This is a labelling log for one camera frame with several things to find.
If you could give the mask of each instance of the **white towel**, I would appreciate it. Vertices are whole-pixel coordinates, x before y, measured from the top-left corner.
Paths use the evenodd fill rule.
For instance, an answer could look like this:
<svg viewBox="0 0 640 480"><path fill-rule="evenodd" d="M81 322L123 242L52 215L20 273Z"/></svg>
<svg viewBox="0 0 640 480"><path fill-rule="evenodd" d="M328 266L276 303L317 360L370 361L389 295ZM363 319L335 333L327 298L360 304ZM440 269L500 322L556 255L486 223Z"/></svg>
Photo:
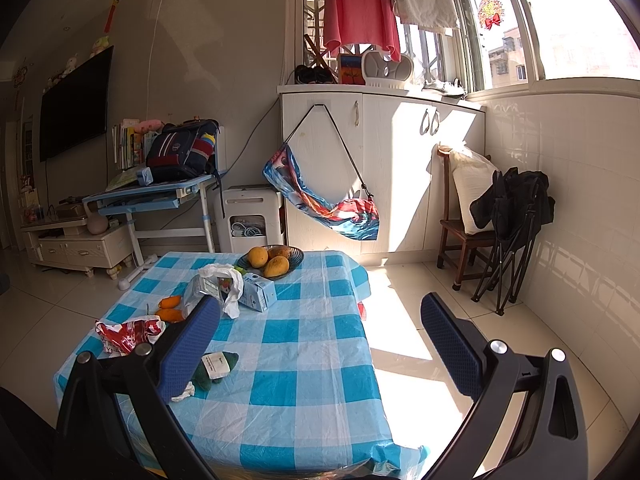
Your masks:
<svg viewBox="0 0 640 480"><path fill-rule="evenodd" d="M447 29L458 28L458 14L453 0L395 0L394 14L403 25L417 25L420 30L451 35Z"/></svg>

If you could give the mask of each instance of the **wooden chair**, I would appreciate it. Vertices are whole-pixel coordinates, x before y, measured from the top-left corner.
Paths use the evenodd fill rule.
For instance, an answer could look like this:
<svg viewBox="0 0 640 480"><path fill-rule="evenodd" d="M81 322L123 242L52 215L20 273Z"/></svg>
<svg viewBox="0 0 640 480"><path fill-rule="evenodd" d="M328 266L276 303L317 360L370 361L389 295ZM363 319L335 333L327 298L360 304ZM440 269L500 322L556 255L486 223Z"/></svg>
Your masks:
<svg viewBox="0 0 640 480"><path fill-rule="evenodd" d="M469 265L475 263L476 257L480 258L485 264L490 265L490 259L478 251L480 247L493 247L495 244L495 232L487 231L475 235L465 233L465 225L462 220L449 219L449 187L450 187L450 161L449 148L438 148L438 155L442 157L444 162L444 217L440 220L442 225L442 237L440 238L440 252L438 253L439 269L444 268L444 262L450 264L456 269L456 279L453 283L453 290L460 290L464 280L479 280L482 278L482 272L465 274L467 261ZM460 242L459 245L447 245L447 236L454 235ZM456 263L447 251L461 251L460 260Z"/></svg>

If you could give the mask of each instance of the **pink plush toy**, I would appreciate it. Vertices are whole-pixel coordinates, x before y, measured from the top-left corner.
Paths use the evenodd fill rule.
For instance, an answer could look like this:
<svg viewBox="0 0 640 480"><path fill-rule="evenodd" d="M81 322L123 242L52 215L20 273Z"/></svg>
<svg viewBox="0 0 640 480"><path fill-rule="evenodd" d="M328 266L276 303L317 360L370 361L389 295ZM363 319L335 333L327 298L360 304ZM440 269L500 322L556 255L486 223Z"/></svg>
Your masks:
<svg viewBox="0 0 640 480"><path fill-rule="evenodd" d="M147 132L159 132L162 130L164 123L158 119L149 119L142 121L133 127L133 131L137 134L146 134Z"/></svg>

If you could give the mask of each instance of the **orange vegetable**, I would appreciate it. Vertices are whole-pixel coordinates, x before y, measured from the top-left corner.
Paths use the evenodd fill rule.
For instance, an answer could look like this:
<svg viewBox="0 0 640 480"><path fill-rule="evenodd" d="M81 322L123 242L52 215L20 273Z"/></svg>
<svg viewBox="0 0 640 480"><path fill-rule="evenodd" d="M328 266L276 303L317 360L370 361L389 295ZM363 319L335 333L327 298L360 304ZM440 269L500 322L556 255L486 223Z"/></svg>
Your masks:
<svg viewBox="0 0 640 480"><path fill-rule="evenodd" d="M180 305L181 299L182 296L170 296L168 298L164 298L164 300L161 300L160 303L158 303L158 306L160 308L175 308Z"/></svg>
<svg viewBox="0 0 640 480"><path fill-rule="evenodd" d="M179 321L184 321L182 312L174 308L161 308L156 312L156 316L159 316L162 321L167 323L178 323Z"/></svg>

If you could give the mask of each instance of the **white floor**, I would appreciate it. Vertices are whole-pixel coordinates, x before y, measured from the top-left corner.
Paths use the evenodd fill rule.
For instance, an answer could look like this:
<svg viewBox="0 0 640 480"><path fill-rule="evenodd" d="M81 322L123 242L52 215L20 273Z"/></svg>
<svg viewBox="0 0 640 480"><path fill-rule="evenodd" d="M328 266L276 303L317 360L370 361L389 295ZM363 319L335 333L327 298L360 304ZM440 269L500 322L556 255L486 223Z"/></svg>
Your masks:
<svg viewBox="0 0 640 480"><path fill-rule="evenodd" d="M0 272L9 274L11 289L0 296L0 386L30 405L47 422L56 423L53 374L80 339L121 292L103 271L93 278L81 272L42 272L26 254L0 251ZM508 303L503 317L492 313L491 293L474 303L469 298L476 282L465 282L460 292L451 289L450 269L435 264L410 264L369 269L372 296L365 301L364 323L376 375L393 430L403 430L407 445L418 431L431 428L430 460L436 460L471 406L461 396L420 323L420 300L437 292L456 316L472 319L487 339L500 338L514 351L544 355L562 348L569 356L587 425L590 479L610 460L628 431L618 410L580 360L525 304ZM420 402L419 413L408 406ZM500 460L520 409L514 396L503 428L484 461L490 469Z"/></svg>

